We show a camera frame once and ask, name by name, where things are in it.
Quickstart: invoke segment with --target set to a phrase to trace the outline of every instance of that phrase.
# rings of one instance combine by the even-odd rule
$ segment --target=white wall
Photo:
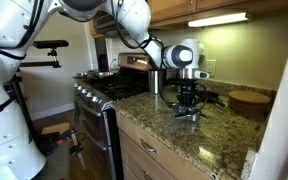
[[[153,34],[165,45],[198,39],[205,59],[217,60],[215,80],[277,89],[288,56],[288,10],[254,15],[250,22]],[[126,51],[118,39],[111,43],[113,56]],[[205,70],[205,62],[200,69]]]
[[[288,60],[250,180],[288,179]]]
[[[33,120],[72,109],[72,75],[97,66],[94,40],[88,37],[89,31],[85,27],[88,26],[54,14],[36,38],[63,39],[69,42],[69,46],[56,49],[61,68],[21,68],[24,92],[28,96],[27,106]],[[49,51],[32,46],[23,62],[52,61],[53,57],[47,56]]]

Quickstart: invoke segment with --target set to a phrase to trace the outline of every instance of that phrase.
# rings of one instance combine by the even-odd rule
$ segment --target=frying pan
[[[103,72],[97,72],[97,71],[87,71],[87,77],[92,79],[102,79],[104,77],[112,76],[114,73],[110,71],[103,71]]]

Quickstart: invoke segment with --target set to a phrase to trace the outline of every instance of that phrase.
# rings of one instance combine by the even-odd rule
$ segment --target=drawer handle
[[[152,178],[148,175],[147,172],[144,171],[144,179],[146,180],[152,180]]]
[[[154,148],[152,148],[151,146],[149,146],[148,144],[146,144],[146,142],[141,139],[142,141],[142,146],[144,149],[146,149],[148,152],[155,152],[155,153],[158,153]]]

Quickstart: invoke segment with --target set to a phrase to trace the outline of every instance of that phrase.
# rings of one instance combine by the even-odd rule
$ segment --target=backsplash
[[[230,91],[257,92],[257,93],[266,95],[270,97],[271,99],[274,99],[276,95],[276,91],[273,89],[265,89],[265,88],[233,84],[233,83],[227,83],[227,82],[221,82],[221,81],[215,81],[215,80],[205,80],[205,79],[199,79],[199,80],[196,80],[196,82],[205,86],[206,90],[216,92],[220,96],[228,96]]]
[[[216,59],[211,80],[277,90],[288,58],[288,10],[253,15],[250,22],[152,32],[165,46],[183,39],[198,39],[205,47],[205,59]],[[119,52],[134,52],[118,38],[108,39],[109,61]]]

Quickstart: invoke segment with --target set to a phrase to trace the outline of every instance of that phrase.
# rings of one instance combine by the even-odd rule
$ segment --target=wooden cabinet
[[[197,11],[238,4],[251,0],[197,0]]]
[[[124,174],[138,179],[210,179],[158,140],[116,113]]]
[[[93,38],[99,38],[99,37],[103,37],[104,35],[103,34],[97,34],[95,29],[94,29],[94,24],[93,24],[93,20],[89,21],[88,22],[88,26],[89,26],[89,29],[90,29],[90,34]]]
[[[152,22],[193,13],[196,0],[148,0]]]
[[[135,174],[130,170],[130,168],[123,163],[123,173],[124,173],[124,179],[125,180],[138,180],[138,178],[135,176]]]
[[[137,146],[123,131],[119,132],[121,154],[123,162],[138,179],[167,179],[175,178],[167,172],[156,161],[149,157],[139,146]]]

